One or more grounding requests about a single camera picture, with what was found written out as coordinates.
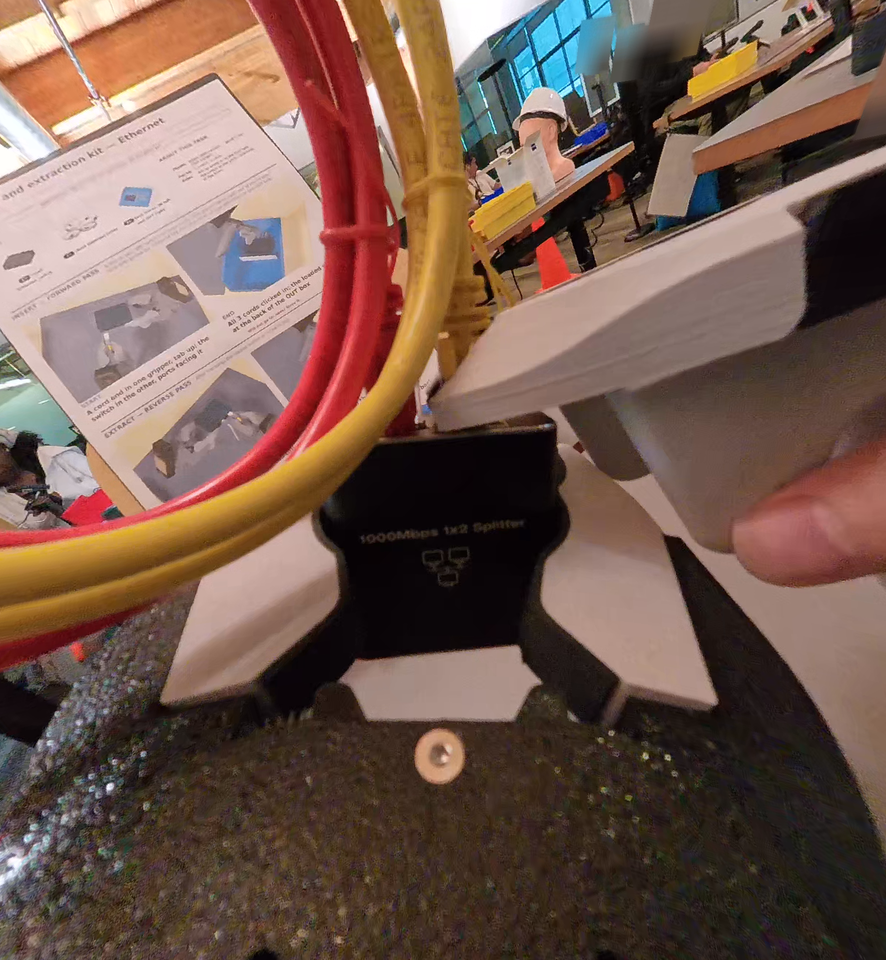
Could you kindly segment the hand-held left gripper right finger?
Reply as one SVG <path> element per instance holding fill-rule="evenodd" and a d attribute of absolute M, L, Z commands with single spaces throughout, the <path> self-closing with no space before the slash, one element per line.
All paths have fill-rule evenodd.
<path fill-rule="evenodd" d="M 566 530 L 543 561 L 524 659 L 581 721 L 613 723 L 630 701 L 712 710 L 663 530 L 585 455 L 557 450 Z"/>

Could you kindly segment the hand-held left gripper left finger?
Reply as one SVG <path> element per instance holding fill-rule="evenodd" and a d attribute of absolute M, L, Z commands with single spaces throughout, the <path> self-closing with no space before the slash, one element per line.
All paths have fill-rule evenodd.
<path fill-rule="evenodd" d="M 337 557 L 305 516 L 199 583 L 161 703 L 175 709 L 252 691 L 336 609 Z"/>

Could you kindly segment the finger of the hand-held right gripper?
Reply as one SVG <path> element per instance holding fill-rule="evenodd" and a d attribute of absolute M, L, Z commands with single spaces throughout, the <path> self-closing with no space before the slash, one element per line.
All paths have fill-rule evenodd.
<path fill-rule="evenodd" d="M 558 408 L 617 479 L 634 448 L 689 534 L 733 550 L 762 498 L 886 431 L 886 297 L 807 329 L 805 228 L 725 217 L 495 321 L 431 402 L 444 430 Z"/>

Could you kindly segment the black ethernet splitter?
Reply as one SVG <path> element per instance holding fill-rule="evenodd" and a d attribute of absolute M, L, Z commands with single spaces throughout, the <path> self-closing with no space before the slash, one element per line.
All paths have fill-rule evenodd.
<path fill-rule="evenodd" d="M 564 475 L 556 423 L 541 413 L 383 439 L 319 517 L 342 557 L 362 656 L 518 644 L 567 529 Z"/>

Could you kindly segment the person's right hand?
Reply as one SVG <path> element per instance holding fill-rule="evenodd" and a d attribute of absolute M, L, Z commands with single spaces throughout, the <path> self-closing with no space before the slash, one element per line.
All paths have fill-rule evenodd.
<path fill-rule="evenodd" d="M 764 498 L 734 523 L 732 545 L 749 573 L 777 586 L 886 574 L 886 437 Z"/>

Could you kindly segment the orange traffic cone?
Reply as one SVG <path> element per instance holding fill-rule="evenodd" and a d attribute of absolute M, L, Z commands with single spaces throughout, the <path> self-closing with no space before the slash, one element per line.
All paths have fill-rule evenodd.
<path fill-rule="evenodd" d="M 571 282 L 580 276 L 579 272 L 569 269 L 554 236 L 548 236 L 535 249 L 536 263 L 540 278 L 540 294 L 545 293 L 564 283 Z"/>

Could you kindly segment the grey desk wood edge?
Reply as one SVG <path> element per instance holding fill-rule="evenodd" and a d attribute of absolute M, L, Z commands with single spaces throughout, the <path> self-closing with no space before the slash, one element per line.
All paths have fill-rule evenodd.
<path fill-rule="evenodd" d="M 840 59 L 797 76 L 763 98 L 693 151 L 694 173 L 719 170 L 859 121 L 874 84 L 886 73 L 886 56 L 878 69 L 860 76 L 852 74 L 849 63 Z M 879 158 L 856 161 L 856 176 L 886 169 L 886 145 L 870 150 L 877 151 Z"/>
<path fill-rule="evenodd" d="M 610 150 L 565 177 L 533 210 L 522 214 L 493 239 L 485 241 L 485 250 L 498 273 L 513 270 L 521 259 L 577 221 L 587 219 L 605 196 L 601 180 L 617 163 L 634 151 L 633 142 Z"/>

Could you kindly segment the yellow plastic bin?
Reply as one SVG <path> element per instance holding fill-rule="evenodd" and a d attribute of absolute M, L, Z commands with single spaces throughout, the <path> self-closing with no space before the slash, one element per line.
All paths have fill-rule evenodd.
<path fill-rule="evenodd" d="M 708 96 L 713 90 L 752 70 L 758 56 L 759 42 L 752 40 L 723 58 L 712 61 L 703 72 L 689 80 L 687 89 L 689 99 L 696 101 Z"/>
<path fill-rule="evenodd" d="M 535 209 L 534 188 L 531 181 L 527 180 L 508 191 L 486 198 L 470 217 L 470 227 L 484 241 L 492 242 Z"/>

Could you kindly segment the white carton box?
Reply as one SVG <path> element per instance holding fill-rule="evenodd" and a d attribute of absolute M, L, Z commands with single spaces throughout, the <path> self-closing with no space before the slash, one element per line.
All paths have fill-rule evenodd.
<path fill-rule="evenodd" d="M 529 184 L 534 198 L 540 202 L 556 189 L 543 139 L 538 131 L 526 138 L 520 149 L 498 156 L 493 167 L 505 194 Z"/>

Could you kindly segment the mannequin head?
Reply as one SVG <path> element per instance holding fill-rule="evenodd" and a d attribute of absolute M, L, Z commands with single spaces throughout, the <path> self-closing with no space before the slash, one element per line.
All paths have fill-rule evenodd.
<path fill-rule="evenodd" d="M 556 183 L 571 176 L 575 171 L 573 160 L 562 153 L 559 145 L 560 134 L 567 126 L 568 122 L 564 117 L 549 110 L 522 114 L 519 122 L 520 147 L 523 147 L 528 139 L 538 138 L 542 144 L 549 171 Z"/>

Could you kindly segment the white hard hat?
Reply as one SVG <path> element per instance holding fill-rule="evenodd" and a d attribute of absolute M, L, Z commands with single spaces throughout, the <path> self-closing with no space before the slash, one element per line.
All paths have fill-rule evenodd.
<path fill-rule="evenodd" d="M 533 89 L 521 104 L 521 111 L 513 121 L 512 128 L 519 132 L 521 124 L 527 118 L 551 118 L 557 122 L 558 130 L 569 126 L 569 114 L 563 97 L 556 90 L 541 86 Z"/>

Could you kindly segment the printed instruction board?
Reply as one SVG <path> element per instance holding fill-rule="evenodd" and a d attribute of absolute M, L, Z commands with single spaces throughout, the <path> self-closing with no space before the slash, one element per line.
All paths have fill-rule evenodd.
<path fill-rule="evenodd" d="M 155 507 L 237 463 L 292 400 L 323 227 L 211 74 L 0 179 L 0 331 Z"/>

